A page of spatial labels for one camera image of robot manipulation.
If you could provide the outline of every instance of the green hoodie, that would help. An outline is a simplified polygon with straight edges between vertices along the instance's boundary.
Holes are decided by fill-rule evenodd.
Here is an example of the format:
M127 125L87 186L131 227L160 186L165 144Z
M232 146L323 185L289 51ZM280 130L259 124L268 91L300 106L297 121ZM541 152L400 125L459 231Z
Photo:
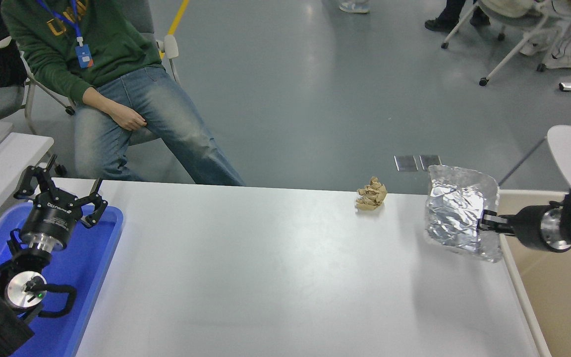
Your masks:
M73 19L70 0L44 0ZM81 68L75 52L73 27L43 9L36 0L3 0L1 14L35 78L75 101L91 86L102 86L147 66L163 67L160 54L127 21L113 0L77 0L79 27L94 65Z

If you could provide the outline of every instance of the black shoe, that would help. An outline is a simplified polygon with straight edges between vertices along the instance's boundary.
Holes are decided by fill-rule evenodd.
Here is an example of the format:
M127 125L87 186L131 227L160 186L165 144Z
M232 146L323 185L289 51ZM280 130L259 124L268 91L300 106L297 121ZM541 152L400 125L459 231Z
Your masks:
M476 9L471 17L471 25L474 27L490 26L490 19L482 9Z
M427 30L447 33L451 32L456 25L457 21L442 21L439 18L426 20L424 22L424 27L426 27Z

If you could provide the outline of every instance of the crumpled aluminum foil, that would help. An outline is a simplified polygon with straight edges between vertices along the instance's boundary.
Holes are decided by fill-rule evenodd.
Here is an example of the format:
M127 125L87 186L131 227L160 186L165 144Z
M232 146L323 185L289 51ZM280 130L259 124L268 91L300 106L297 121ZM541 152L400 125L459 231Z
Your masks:
M498 233L477 228L483 210L497 211L499 187L495 179L446 165L431 165L429 174L427 240L489 262L501 260Z

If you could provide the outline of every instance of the shoe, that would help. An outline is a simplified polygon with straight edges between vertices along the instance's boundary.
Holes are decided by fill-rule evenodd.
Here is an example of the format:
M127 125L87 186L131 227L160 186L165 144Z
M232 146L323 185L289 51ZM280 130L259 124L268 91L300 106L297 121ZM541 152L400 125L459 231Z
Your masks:
M532 42L528 41L525 43L525 45L523 45L523 47L521 47L521 50L519 50L519 53L522 55L526 55L526 56L532 56L532 55L536 54L537 52L544 52L549 47L550 47L550 44L547 42L532 43Z
M490 26L490 18L485 14L482 9L477 9L471 17L471 25L474 27Z
M341 2L338 8L346 13L369 13L369 4L355 1Z
M546 63L547 69L555 69L555 68L571 68L571 55L570 56L563 56L558 59L552 58Z
M426 20L424 22L424 27L427 30L436 31L436 32L451 32L453 28L457 25L457 21L445 21L440 20L439 18L435 18L434 20Z

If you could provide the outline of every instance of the blue tray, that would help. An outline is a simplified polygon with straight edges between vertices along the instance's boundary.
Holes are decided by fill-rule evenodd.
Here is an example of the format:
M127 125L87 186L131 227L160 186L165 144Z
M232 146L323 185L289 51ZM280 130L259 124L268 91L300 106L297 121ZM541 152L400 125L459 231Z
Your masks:
M7 210L0 219L0 264L11 258L6 244L10 231L23 226L31 209L32 203L22 203ZM87 215L93 206L82 209ZM70 314L61 318L35 318L30 323L34 337L19 348L14 357L75 355L118 244L120 228L122 212L108 206L96 226L86 229L79 222L67 248L52 252L52 262L42 274L50 284L74 286L76 301ZM61 310L65 306L65 295L48 293L43 300L44 310Z

